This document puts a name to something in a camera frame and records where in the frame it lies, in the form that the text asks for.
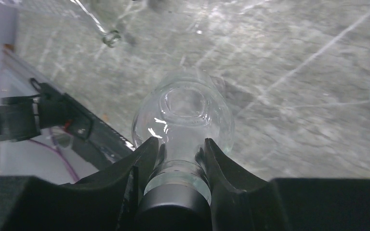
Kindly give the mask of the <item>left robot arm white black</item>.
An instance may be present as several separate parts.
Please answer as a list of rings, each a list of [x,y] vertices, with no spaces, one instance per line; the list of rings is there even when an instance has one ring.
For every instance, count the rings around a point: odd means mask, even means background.
[[[62,127],[68,134],[87,139],[93,126],[88,112],[68,94],[49,83],[31,78],[36,95],[12,96],[1,100],[0,141],[25,141],[46,128]]]

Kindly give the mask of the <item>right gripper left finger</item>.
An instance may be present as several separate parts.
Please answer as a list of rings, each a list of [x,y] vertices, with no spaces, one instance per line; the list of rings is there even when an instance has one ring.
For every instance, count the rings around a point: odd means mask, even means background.
[[[149,138],[131,155],[74,184],[0,176],[0,231],[134,231],[140,191],[158,148]]]

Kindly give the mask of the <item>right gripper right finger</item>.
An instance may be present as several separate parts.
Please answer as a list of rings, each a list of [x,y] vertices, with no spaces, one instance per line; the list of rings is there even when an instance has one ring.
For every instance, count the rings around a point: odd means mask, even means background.
[[[215,231],[370,231],[370,179],[265,181],[205,140]]]

